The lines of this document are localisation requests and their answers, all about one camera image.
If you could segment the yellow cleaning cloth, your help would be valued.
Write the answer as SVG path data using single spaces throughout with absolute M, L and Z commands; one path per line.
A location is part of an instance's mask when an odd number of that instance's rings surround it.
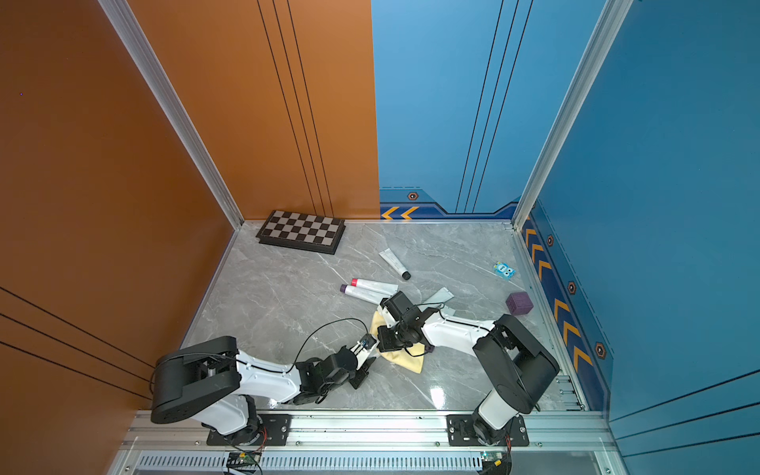
M 385 318 L 381 315 L 379 311 L 375 311 L 373 314 L 372 322 L 370 326 L 370 334 L 372 334 L 372 336 L 374 336 L 376 340 L 379 340 L 378 329 L 385 325 L 386 325 Z M 424 349 L 425 347 L 422 344 L 415 344 L 412 347 L 414 355 L 408 354 L 408 352 L 406 352 L 405 350 L 381 352 L 380 355 L 387 361 L 397 366 L 405 368 L 415 374 L 421 374 L 424 367 L 424 357 L 417 356 L 417 353 L 422 352 Z

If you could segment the white tube green cap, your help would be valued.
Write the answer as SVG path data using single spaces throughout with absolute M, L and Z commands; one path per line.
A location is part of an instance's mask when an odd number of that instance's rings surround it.
M 454 298 L 454 295 L 445 287 L 435 292 L 433 296 L 424 301 L 425 305 L 443 305 Z

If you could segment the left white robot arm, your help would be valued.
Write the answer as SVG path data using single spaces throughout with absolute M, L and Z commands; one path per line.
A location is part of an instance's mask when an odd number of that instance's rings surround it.
M 221 437 L 246 437 L 257 431 L 256 397 L 278 404 L 320 404 L 346 383 L 358 388 L 377 346 L 378 340 L 365 334 L 351 348 L 285 365 L 245 353 L 233 336 L 195 344 L 156 362 L 150 420 L 169 425 L 192 419 Z

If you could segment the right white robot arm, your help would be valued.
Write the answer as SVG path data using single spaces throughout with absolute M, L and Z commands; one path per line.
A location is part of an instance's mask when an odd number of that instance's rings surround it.
M 401 317 L 380 306 L 375 316 L 382 353 L 420 359 L 436 348 L 450 348 L 477 358 L 492 385 L 472 415 L 472 431 L 483 445 L 504 443 L 510 423 L 536 409 L 559 373 L 551 352 L 508 314 L 477 322 L 447 318 L 437 308 L 415 307 Z

